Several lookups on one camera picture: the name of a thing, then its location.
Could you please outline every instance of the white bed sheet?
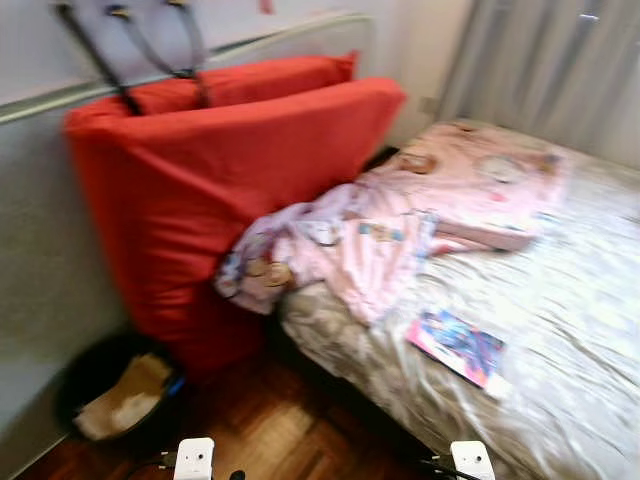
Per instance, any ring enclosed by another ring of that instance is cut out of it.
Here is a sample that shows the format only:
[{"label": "white bed sheet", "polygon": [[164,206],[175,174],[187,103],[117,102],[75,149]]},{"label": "white bed sheet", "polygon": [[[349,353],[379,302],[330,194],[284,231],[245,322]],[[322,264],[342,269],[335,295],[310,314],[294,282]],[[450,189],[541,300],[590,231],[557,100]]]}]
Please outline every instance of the white bed sheet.
[{"label": "white bed sheet", "polygon": [[[285,331],[433,450],[484,441],[498,479],[640,479],[640,172],[576,157],[562,212],[530,248],[433,259],[370,329],[312,285],[285,300]],[[434,301],[506,341],[505,399],[405,341]]]}]

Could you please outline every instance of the white device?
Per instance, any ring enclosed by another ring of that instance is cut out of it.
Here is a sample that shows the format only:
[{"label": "white device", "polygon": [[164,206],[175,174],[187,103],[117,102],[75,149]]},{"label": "white device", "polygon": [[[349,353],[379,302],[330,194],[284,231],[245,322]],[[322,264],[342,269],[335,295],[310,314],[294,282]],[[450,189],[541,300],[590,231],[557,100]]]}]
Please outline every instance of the white device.
[{"label": "white device", "polygon": [[173,480],[211,480],[213,449],[210,438],[187,438],[178,446]]},{"label": "white device", "polygon": [[496,480],[487,447],[482,442],[453,442],[451,455],[456,470],[480,480]]}]

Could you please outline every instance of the wooden floor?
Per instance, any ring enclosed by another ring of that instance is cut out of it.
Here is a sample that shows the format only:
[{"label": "wooden floor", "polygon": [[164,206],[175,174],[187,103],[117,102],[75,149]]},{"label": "wooden floor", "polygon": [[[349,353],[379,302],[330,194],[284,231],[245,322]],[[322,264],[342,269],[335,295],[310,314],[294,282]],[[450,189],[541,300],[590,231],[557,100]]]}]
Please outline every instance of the wooden floor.
[{"label": "wooden floor", "polygon": [[[187,407],[181,431],[166,446],[211,436],[217,480],[238,469],[247,480],[428,479],[335,400],[266,355],[224,372],[189,398]],[[19,480],[119,480],[145,460],[67,439]],[[150,467],[134,478],[171,479],[172,473]]]}]

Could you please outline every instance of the book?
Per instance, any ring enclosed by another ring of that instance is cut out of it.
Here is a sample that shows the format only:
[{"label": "book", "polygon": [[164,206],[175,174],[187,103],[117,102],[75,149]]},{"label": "book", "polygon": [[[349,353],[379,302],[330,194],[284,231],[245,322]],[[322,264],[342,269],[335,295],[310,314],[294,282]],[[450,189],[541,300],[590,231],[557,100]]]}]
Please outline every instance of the book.
[{"label": "book", "polygon": [[480,388],[501,379],[497,370],[505,344],[450,312],[422,312],[407,340]]}]

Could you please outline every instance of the pink blanket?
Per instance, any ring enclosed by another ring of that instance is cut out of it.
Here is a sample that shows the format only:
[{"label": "pink blanket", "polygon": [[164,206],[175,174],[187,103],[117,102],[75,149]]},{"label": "pink blanket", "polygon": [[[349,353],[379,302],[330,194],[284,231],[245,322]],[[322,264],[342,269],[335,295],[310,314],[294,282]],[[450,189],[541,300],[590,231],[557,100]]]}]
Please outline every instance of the pink blanket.
[{"label": "pink blanket", "polygon": [[526,247],[569,174],[568,160],[545,142],[468,123],[436,125],[356,182],[256,221],[214,285],[267,314],[285,291],[324,280],[371,324],[428,255]]}]

